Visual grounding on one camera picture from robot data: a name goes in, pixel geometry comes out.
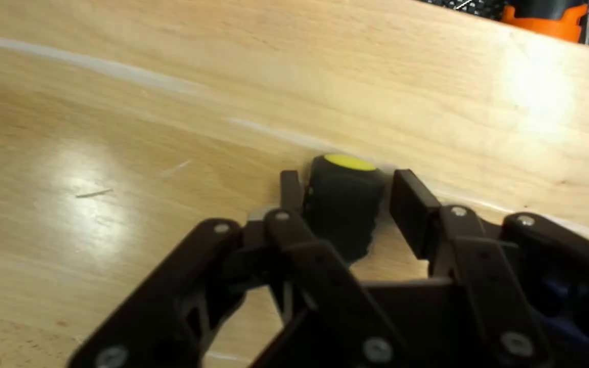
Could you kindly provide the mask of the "black mesh container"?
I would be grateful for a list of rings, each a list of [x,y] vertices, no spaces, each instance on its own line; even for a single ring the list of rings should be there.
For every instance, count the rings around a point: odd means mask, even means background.
[[[415,0],[437,7],[455,10],[479,18],[500,21],[509,0]]]

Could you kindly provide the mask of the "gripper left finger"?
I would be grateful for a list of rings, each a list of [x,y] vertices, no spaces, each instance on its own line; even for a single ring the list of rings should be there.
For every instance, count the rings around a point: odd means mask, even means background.
[[[281,175],[282,206],[241,225],[197,224],[75,350],[67,368],[203,368],[248,291],[269,287],[283,324],[247,368],[404,368],[401,331],[316,236]]]

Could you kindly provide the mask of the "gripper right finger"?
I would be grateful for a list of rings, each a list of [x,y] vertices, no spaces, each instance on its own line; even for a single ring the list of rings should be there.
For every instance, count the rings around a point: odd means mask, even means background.
[[[409,169],[390,214],[430,277],[466,296],[487,368],[589,368],[589,239],[530,212],[484,221],[442,205]]]

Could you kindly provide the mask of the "orange black tool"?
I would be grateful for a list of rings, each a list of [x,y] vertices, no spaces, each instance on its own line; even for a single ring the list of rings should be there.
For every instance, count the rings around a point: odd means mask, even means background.
[[[538,34],[579,42],[581,19],[589,10],[584,0],[508,0],[501,21]]]

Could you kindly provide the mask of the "black yellow screwdriver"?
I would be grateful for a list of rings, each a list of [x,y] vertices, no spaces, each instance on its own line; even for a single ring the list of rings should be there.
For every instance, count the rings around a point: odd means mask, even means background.
[[[346,154],[322,154],[309,166],[303,217],[351,265],[369,253],[385,190],[385,175],[375,165]]]

